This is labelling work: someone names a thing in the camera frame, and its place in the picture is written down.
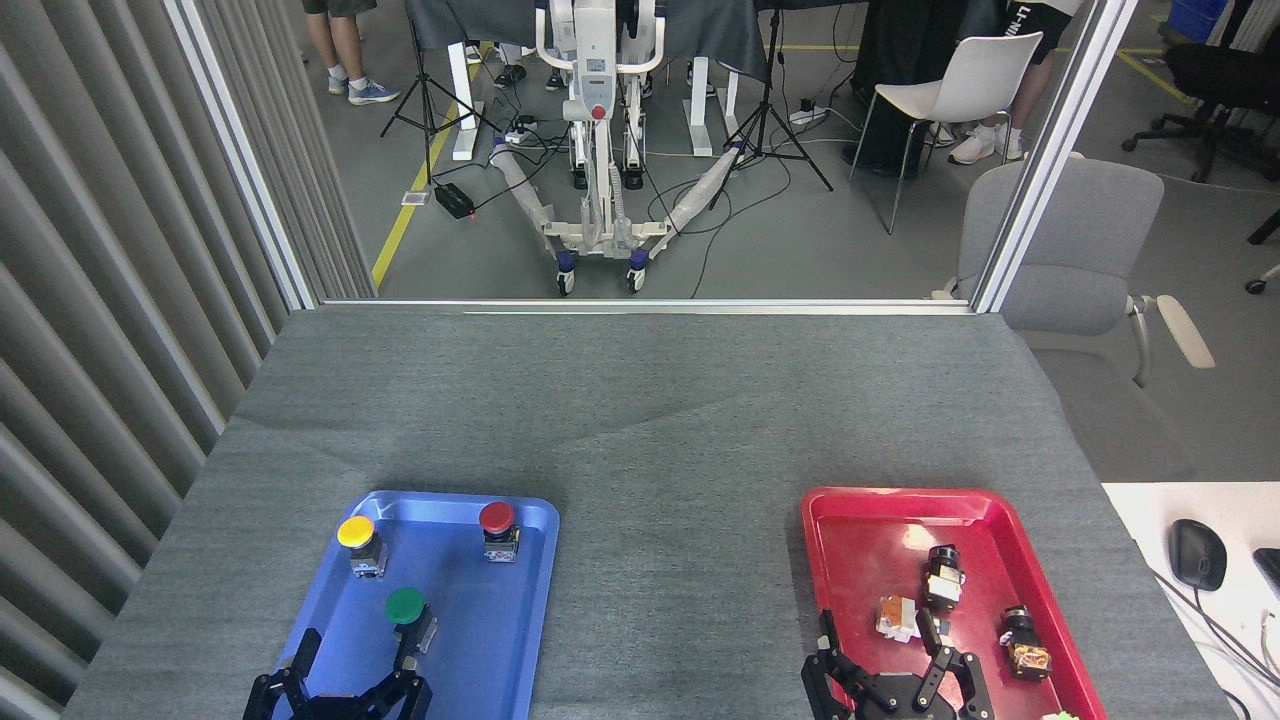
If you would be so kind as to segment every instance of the gray tablecloth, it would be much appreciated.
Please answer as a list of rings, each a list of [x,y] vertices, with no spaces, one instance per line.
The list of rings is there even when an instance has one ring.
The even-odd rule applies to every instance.
[[[408,8],[424,49],[463,40],[534,45],[534,0],[410,0]],[[764,46],[754,0],[672,0],[666,55],[710,58],[763,81]]]
[[[1002,495],[1111,717],[1233,717],[1000,318],[417,309],[289,320],[65,717],[238,717],[385,488],[559,509],[532,717],[803,719],[817,486]]]

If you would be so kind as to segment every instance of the blue bin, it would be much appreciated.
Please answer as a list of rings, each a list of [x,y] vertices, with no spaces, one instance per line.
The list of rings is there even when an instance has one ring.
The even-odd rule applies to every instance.
[[[1226,0],[1174,0],[1169,27],[1193,42],[1203,44],[1226,8]]]

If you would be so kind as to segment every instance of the tripod stand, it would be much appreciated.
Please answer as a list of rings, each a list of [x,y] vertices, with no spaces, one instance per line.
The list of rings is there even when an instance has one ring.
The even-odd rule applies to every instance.
[[[724,147],[733,143],[735,140],[742,141],[742,155],[740,163],[756,159],[756,158],[778,158],[781,160],[805,160],[813,172],[818,174],[818,179],[827,186],[828,191],[835,192],[831,187],[831,182],[827,181],[827,176],[822,174],[818,165],[813,161],[813,158],[805,152],[804,147],[800,146],[800,141],[796,140],[796,133],[791,132],[791,127],[787,124],[778,111],[773,109],[773,104],[769,101],[769,95],[773,91],[773,59],[778,53],[778,17],[782,14],[782,8],[773,8],[773,17],[769,19],[769,56],[764,69],[764,96],[760,99],[760,104],[751,111],[750,115],[742,122],[733,135],[724,141]],[[782,131],[787,133],[787,140],[796,146],[800,151],[799,155],[788,155],[783,152],[776,152],[773,149],[765,147],[764,145],[764,126],[769,118],[773,118]],[[751,133],[755,133],[755,138],[751,138]]]
[[[407,5],[406,5],[406,14],[408,15],[408,29],[410,29],[410,33],[413,36],[413,58],[415,58],[415,60],[417,60],[417,74],[413,77],[413,85],[411,85],[408,87],[408,91],[404,92],[404,96],[401,97],[399,105],[396,106],[396,111],[392,113],[390,118],[388,118],[387,124],[383,126],[383,132],[378,133],[378,137],[385,137],[387,136],[387,131],[389,131],[392,128],[392,123],[394,123],[396,120],[404,120],[406,123],[408,123],[408,124],[411,124],[411,126],[421,129],[422,131],[422,155],[424,155],[424,163],[426,165],[426,184],[430,186],[431,184],[431,140],[434,140],[436,135],[439,135],[443,131],[449,129],[451,127],[453,127],[453,126],[461,123],[462,120],[465,120],[466,118],[471,118],[471,117],[476,118],[481,123],[484,123],[484,124],[489,126],[490,128],[493,128],[493,131],[495,133],[498,133],[499,136],[503,133],[503,129],[499,128],[497,124],[494,124],[492,120],[489,120],[488,118],[485,118],[480,113],[480,109],[479,109],[479,106],[481,105],[480,102],[476,102],[476,106],[471,106],[471,105],[463,102],[457,95],[453,94],[452,90],[449,90],[448,87],[444,87],[443,85],[440,85],[435,78],[431,77],[430,73],[426,72],[426,63],[422,60],[422,46],[417,41],[417,29],[413,27],[413,14],[408,12],[408,6]],[[445,96],[448,96],[451,100],[453,100],[454,102],[458,104],[458,117],[457,118],[453,118],[452,120],[449,120],[449,122],[447,122],[444,124],[438,124],[436,123],[436,120],[435,120],[435,106],[431,102],[431,87],[439,90]],[[421,90],[421,96],[422,96],[422,122],[415,120],[413,118],[410,118],[408,115],[401,114],[401,110],[404,109],[404,104],[408,102],[408,99],[413,96],[413,91],[415,90]]]

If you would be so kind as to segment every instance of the caster wheel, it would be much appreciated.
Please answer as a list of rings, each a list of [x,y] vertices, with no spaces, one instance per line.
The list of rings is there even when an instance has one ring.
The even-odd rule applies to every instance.
[[[644,270],[627,270],[627,291],[632,295],[644,287]]]
[[[556,287],[561,291],[561,297],[567,297],[573,292],[573,272],[556,273]]]

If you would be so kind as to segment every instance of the white chair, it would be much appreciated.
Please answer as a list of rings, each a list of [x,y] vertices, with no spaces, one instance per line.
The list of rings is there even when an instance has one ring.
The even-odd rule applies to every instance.
[[[902,149],[902,164],[897,170],[897,192],[893,193],[893,214],[884,229],[893,234],[897,220],[897,204],[902,196],[902,177],[906,174],[906,158],[911,150],[911,137],[920,123],[964,123],[980,120],[996,114],[1005,114],[1014,101],[1023,73],[1030,63],[1036,46],[1043,33],[1020,35],[1016,37],[969,37],[956,46],[947,72],[942,79],[922,85],[877,85],[867,110],[867,123],[870,127],[876,100],[883,97],[895,108],[911,118],[911,129],[906,133],[906,146]],[[1005,154],[1007,155],[1007,138]],[[854,165],[849,168],[852,181],[858,169],[858,158],[863,154],[863,143],[858,143]]]

